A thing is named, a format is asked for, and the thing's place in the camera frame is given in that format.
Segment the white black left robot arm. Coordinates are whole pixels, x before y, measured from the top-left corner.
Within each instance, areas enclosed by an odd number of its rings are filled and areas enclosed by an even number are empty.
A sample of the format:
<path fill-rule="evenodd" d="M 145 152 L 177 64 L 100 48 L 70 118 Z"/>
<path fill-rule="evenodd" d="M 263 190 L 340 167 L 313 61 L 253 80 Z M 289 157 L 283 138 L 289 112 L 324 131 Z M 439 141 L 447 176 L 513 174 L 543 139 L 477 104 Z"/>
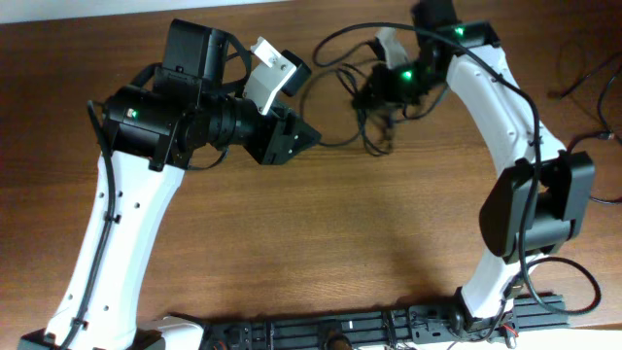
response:
<path fill-rule="evenodd" d="M 320 134 L 277 100 L 310 78 L 293 52 L 176 19 L 162 61 L 87 111 L 101 148 L 96 197 L 65 296 L 22 349 L 204 349 L 208 327 L 168 315 L 146 324 L 137 306 L 161 220 L 191 170 L 193 153 L 243 147 L 281 165 Z"/>

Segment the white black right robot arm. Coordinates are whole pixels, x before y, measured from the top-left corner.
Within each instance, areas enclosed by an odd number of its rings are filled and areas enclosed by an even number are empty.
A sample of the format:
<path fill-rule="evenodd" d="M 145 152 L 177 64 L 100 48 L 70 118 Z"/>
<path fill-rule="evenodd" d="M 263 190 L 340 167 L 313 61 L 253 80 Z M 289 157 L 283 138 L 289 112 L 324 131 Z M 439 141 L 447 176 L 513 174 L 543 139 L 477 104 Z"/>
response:
<path fill-rule="evenodd" d="M 411 14 L 409 30 L 417 36 L 419 55 L 408 57 L 397 39 L 399 24 L 377 23 L 380 62 L 354 105 L 371 110 L 415 104 L 443 84 L 466 106 L 489 150 L 497 181 L 479 212 L 485 251 L 456 292 L 451 333 L 488 340 L 521 291 L 545 311 L 566 316 L 565 308 L 537 293 L 531 274 L 557 262 L 562 246 L 580 233 L 595 178 L 593 161 L 570 152 L 543 124 L 489 22 L 460 21 L 449 1 L 422 1 Z"/>

